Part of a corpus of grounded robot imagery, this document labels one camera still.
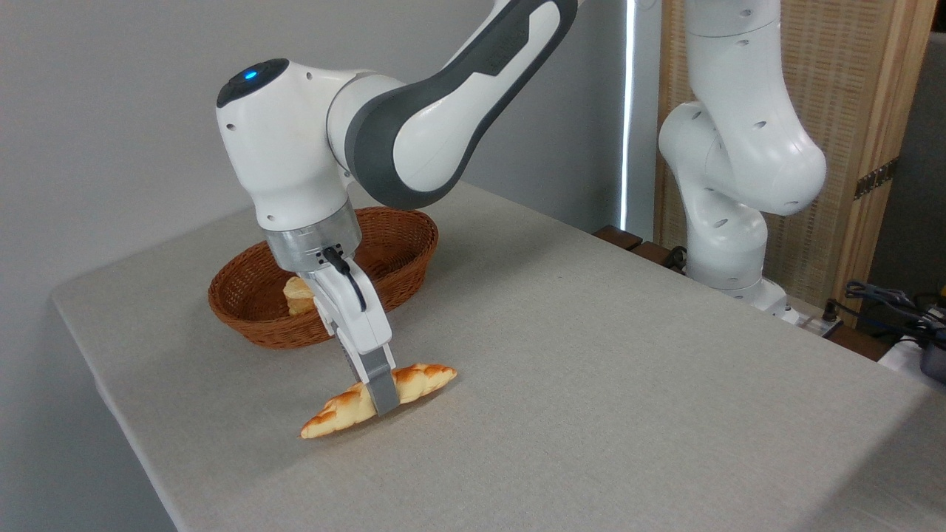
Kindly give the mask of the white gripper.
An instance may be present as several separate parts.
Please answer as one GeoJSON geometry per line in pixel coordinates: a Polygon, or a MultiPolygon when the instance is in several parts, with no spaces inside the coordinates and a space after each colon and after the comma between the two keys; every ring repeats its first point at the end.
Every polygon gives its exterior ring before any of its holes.
{"type": "Polygon", "coordinates": [[[392,370],[396,368],[389,341],[392,330],[371,280],[352,257],[344,257],[348,273],[329,263],[301,272],[330,333],[342,344],[351,370],[366,386],[376,414],[385,415],[400,405],[392,370]]]}

